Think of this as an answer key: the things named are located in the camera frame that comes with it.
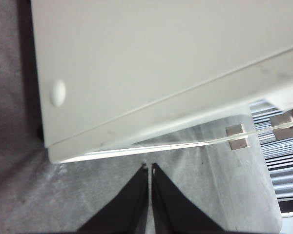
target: metal bracket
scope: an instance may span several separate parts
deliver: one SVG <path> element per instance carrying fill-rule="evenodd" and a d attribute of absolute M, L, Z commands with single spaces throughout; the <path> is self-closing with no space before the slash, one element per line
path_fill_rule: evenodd
<path fill-rule="evenodd" d="M 272 127 L 274 127 L 282 123 L 293 122 L 293 117 L 288 115 L 287 113 L 284 113 L 281 115 L 270 117 L 270 122 Z M 276 140 L 284 140 L 293 137 L 293 128 L 275 129 L 273 133 Z"/>
<path fill-rule="evenodd" d="M 226 128 L 226 133 L 228 137 L 237 133 L 245 132 L 246 131 L 244 129 L 243 123 Z M 230 141 L 229 145 L 231 147 L 231 150 L 242 149 L 250 146 L 247 138 Z"/>

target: white knob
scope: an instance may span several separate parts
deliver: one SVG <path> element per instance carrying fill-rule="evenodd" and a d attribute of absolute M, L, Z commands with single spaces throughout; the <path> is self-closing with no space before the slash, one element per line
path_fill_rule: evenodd
<path fill-rule="evenodd" d="M 62 80 L 57 80 L 52 87 L 51 103 L 55 107 L 59 107 L 63 104 L 66 96 L 65 84 Z"/>

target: metal clip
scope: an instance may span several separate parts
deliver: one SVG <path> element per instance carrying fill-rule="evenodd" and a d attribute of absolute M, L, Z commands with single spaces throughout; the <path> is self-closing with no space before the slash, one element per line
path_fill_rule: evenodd
<path fill-rule="evenodd" d="M 243 123 L 226 128 L 226 133 L 228 137 L 237 133 L 245 133 L 245 132 L 246 131 L 244 129 Z M 229 145 L 231 147 L 231 150 L 237 150 L 237 149 L 249 147 L 249 141 L 247 138 L 233 140 L 233 141 L 229 141 Z"/>
<path fill-rule="evenodd" d="M 288 115 L 287 113 L 272 116 L 270 117 L 270 122 L 272 127 L 277 126 L 282 123 L 293 122 L 293 117 Z M 273 131 L 276 140 L 284 140 L 293 137 L 293 129 L 285 128 L 285 129 L 275 129 Z"/>

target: white panel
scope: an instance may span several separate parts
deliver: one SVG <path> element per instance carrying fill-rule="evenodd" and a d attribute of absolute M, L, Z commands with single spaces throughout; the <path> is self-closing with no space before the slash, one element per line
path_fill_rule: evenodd
<path fill-rule="evenodd" d="M 178 131 L 233 116 L 248 103 L 293 84 L 293 50 L 150 105 L 49 147 L 52 162 Z"/>
<path fill-rule="evenodd" d="M 293 234 L 293 217 L 282 218 L 280 234 Z"/>
<path fill-rule="evenodd" d="M 293 48 L 293 0 L 33 0 L 32 8 L 46 146 Z M 66 96 L 55 107 L 58 80 Z"/>

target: gray carpet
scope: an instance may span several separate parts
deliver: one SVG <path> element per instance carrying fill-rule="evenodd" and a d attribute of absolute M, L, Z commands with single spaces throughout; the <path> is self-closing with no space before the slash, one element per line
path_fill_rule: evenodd
<path fill-rule="evenodd" d="M 227 230 L 278 233 L 280 210 L 257 137 L 152 154 L 52 165 L 41 124 L 30 1 L 0 0 L 0 234 L 74 231 L 108 203 L 142 162 L 157 162 L 181 191 Z M 223 137 L 254 125 L 248 113 L 170 135 Z M 154 233 L 152 209 L 146 233 Z"/>

